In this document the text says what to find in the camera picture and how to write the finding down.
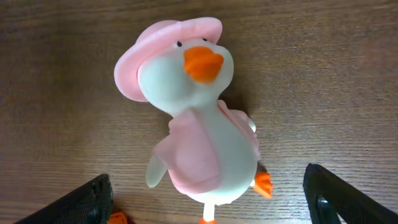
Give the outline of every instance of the wooden table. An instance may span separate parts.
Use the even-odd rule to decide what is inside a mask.
[[[214,16],[235,60],[223,98],[258,127],[274,198],[251,189],[223,223],[310,223],[302,180],[319,163],[398,212],[398,2],[6,1],[0,3],[0,222],[101,173],[141,223],[198,223],[168,175],[144,183],[170,117],[127,100],[117,59],[149,25]]]

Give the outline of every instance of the plastic figure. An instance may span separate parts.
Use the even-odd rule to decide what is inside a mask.
[[[161,21],[148,27],[119,59],[120,92],[173,116],[170,134],[154,149],[146,183],[155,187],[168,170],[175,188],[204,203],[200,223],[216,223],[215,205],[231,203],[249,186],[271,198],[271,177],[257,171],[256,126],[242,111],[218,100],[230,84],[231,54],[216,45],[218,19]]]

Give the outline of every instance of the orange foot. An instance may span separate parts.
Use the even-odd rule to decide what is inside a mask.
[[[266,172],[258,172],[254,178],[253,189],[262,196],[271,199],[271,190],[274,188],[271,183],[271,175]]]
[[[217,224],[216,220],[206,222],[203,218],[200,220],[199,224]]]

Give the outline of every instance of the pink jacket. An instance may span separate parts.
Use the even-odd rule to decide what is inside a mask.
[[[246,113],[229,110],[222,100],[218,106],[225,116],[248,140],[258,159],[259,142],[248,125]],[[169,123],[170,134],[154,149],[155,156],[169,169],[175,188],[183,194],[200,194],[215,190],[220,185],[220,164],[217,153],[203,128],[200,115],[188,110]]]

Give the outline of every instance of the figurine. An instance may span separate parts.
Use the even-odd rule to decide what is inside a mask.
[[[233,202],[249,186],[267,198],[273,188],[270,175],[257,171],[256,126],[218,100],[234,72],[231,54],[216,45],[221,31],[212,17],[157,22],[114,69],[124,96],[173,116],[147,165],[146,184],[155,187],[168,170],[179,192],[204,203],[200,223],[216,223],[215,205]]]

